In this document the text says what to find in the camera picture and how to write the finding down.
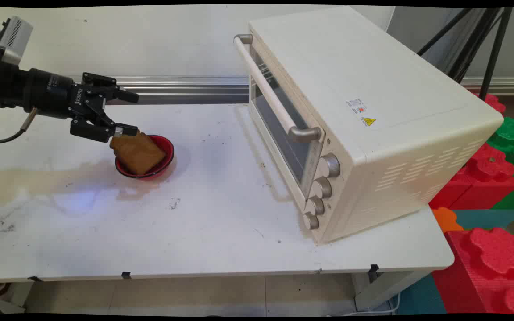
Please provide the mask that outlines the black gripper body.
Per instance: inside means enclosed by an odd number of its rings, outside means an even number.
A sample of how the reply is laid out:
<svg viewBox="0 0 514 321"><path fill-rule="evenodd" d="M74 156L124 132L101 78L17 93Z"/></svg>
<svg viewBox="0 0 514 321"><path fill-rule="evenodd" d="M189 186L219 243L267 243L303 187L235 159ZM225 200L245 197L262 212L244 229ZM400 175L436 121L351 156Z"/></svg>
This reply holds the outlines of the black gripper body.
<svg viewBox="0 0 514 321"><path fill-rule="evenodd" d="M81 83L36 68L27 72L27 110L57 119L105 122L104 76L84 73Z"/></svg>

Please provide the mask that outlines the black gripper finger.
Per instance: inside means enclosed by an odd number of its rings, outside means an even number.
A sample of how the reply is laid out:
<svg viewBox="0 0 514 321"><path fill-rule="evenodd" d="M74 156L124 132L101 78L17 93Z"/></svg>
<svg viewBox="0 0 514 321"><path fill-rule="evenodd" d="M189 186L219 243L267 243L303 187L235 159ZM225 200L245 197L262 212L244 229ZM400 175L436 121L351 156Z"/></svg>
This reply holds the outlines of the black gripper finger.
<svg viewBox="0 0 514 321"><path fill-rule="evenodd" d="M98 74L83 73L82 86L87 95L106 98L106 100L118 99L128 103L138 103L140 99L139 94L131 93L118 85L116 79Z"/></svg>
<svg viewBox="0 0 514 321"><path fill-rule="evenodd" d="M137 126L113 122L106 114L72 112L70 117L70 134L87 140L107 143L112 137L136 136L139 132Z"/></svg>

